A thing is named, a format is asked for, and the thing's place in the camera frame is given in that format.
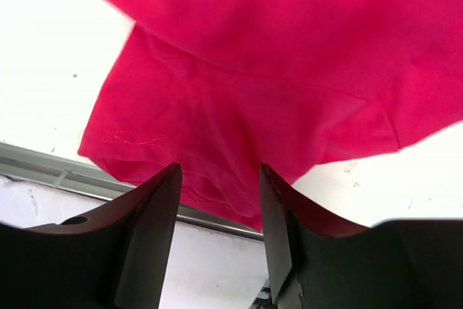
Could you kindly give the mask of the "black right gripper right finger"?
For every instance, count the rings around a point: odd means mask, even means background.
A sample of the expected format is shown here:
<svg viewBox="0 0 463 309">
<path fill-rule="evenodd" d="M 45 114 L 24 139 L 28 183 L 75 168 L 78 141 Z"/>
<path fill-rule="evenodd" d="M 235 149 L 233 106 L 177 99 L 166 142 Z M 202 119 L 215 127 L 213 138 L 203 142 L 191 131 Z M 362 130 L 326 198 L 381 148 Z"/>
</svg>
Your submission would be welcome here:
<svg viewBox="0 0 463 309">
<path fill-rule="evenodd" d="M 364 227 L 260 168 L 271 308 L 460 308 L 462 222 Z"/>
</svg>

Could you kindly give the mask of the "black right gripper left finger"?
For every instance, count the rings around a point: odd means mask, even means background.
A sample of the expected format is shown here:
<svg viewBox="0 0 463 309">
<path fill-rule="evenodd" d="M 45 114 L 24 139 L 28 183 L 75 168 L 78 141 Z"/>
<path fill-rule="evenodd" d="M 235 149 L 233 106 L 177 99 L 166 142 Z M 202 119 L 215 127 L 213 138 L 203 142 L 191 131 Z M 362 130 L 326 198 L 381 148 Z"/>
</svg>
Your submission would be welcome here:
<svg viewBox="0 0 463 309">
<path fill-rule="evenodd" d="M 157 308 L 179 207 L 170 164 L 60 224 L 1 225 L 3 308 Z"/>
</svg>

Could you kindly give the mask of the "red t shirt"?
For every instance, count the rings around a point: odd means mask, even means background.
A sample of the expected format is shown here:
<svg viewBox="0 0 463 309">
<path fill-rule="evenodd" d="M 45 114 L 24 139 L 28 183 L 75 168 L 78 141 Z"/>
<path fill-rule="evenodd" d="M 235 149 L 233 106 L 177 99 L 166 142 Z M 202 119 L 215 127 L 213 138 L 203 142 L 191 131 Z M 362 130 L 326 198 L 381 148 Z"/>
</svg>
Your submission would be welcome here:
<svg viewBox="0 0 463 309">
<path fill-rule="evenodd" d="M 462 120 L 462 0 L 107 0 L 134 27 L 79 153 L 261 229 L 258 176 L 393 153 Z"/>
</svg>

